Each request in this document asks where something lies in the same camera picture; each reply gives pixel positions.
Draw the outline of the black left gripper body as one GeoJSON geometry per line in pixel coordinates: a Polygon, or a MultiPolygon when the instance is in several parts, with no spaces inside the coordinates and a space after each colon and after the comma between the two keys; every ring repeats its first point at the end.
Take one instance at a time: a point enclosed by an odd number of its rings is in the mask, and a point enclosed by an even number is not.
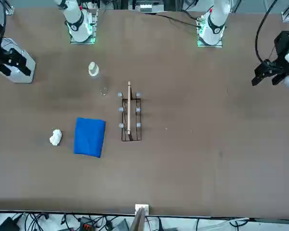
{"type": "Polygon", "coordinates": [[[289,31],[281,31],[274,39],[277,57],[273,64],[289,64],[289,31]]]}

